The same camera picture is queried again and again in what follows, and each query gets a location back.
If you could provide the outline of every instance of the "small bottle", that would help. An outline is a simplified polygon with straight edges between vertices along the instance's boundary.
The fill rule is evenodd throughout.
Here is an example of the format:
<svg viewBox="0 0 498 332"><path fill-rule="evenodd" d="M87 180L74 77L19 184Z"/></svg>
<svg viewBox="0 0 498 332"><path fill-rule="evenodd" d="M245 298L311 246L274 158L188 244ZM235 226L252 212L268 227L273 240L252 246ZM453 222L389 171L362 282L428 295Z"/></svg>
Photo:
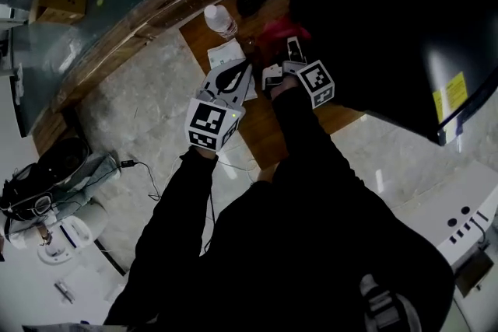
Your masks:
<svg viewBox="0 0 498 332"><path fill-rule="evenodd" d="M237 35L237 23L223 5L209 5L204 9L205 23L223 39Z"/></svg>

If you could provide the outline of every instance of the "hand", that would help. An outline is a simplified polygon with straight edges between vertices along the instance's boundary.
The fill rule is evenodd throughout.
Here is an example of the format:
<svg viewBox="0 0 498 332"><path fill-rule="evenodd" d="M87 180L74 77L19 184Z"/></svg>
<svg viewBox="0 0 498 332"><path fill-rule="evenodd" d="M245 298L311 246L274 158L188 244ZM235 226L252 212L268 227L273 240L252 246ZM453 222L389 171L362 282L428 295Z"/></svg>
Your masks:
<svg viewBox="0 0 498 332"><path fill-rule="evenodd" d="M272 100L274 100L286 90L298 86L299 86L299 81L295 76L286 76L283 79L282 85L276 86L272 89L272 91L270 92L270 96L272 96Z"/></svg>
<svg viewBox="0 0 498 332"><path fill-rule="evenodd" d="M201 147L195 147L195 151L201 154L202 157L207 159L214 159L216 157L216 152L210 149L202 149Z"/></svg>

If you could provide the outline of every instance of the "floor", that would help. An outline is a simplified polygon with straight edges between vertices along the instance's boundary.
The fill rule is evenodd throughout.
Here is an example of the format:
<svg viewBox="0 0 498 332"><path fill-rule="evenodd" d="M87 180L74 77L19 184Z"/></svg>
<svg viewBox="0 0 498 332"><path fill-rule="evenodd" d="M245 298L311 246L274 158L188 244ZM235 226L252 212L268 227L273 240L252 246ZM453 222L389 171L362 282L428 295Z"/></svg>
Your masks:
<svg viewBox="0 0 498 332"><path fill-rule="evenodd" d="M179 166L178 156L188 148L183 130L185 112L203 78L178 29L168 30L79 105L91 146L113 152L120 160L149 164L162 190ZM357 175L394 213L410 212L473 159L498 171L498 95L465 124L461 152L456 142L441 148L370 116L331 138ZM212 189L216 215L249 188L259 171L237 134L223 148L219 160L240 169L222 164L216 167ZM100 241L125 270L152 215L155 202L147 196L152 193L146 168L136 166L124 170L120 180L105 184L97 195L110 215ZM212 227L212 221L206 219L204 242Z"/></svg>

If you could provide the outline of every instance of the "tabletop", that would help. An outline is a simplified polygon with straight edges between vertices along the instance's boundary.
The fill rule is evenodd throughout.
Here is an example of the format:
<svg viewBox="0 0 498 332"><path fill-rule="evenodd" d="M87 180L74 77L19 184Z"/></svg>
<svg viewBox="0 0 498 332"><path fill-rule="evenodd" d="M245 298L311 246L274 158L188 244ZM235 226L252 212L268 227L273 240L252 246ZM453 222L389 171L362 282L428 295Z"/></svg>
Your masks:
<svg viewBox="0 0 498 332"><path fill-rule="evenodd" d="M237 40L247 54L246 49L262 34L265 24L289 12L289 0L267 0L257 14L245 18L237 12L236 1L222 0L219 4L224 5L237 21ZM180 32L202 71L208 74L211 68L207 51L225 43L225 40L206 26L203 13L183 25ZM239 132L259 167L266 169L286 158L288 152L279 123L273 114L271 101L261 91L261 70L269 66L265 64L268 55L264 50L257 48L254 52L254 55L256 54L258 56L255 57L257 60L253 60L253 75L258 98L244 102L246 114L240 122ZM330 135L362 116L358 111L331 102L318 107L314 112L321 126Z"/></svg>

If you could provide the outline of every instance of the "black jacket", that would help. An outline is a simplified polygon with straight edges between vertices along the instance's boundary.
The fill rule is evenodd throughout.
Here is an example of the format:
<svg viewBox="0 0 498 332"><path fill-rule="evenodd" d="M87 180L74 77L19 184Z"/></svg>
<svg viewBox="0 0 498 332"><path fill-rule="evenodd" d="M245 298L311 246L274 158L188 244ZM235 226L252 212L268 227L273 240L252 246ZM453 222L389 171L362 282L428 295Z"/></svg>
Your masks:
<svg viewBox="0 0 498 332"><path fill-rule="evenodd" d="M365 188L301 89L273 107L289 151L273 183L223 210L199 257L216 160L182 156L106 324L364 330L359 281L372 274L413 304L424 332L439 330L454 290L446 260Z"/></svg>

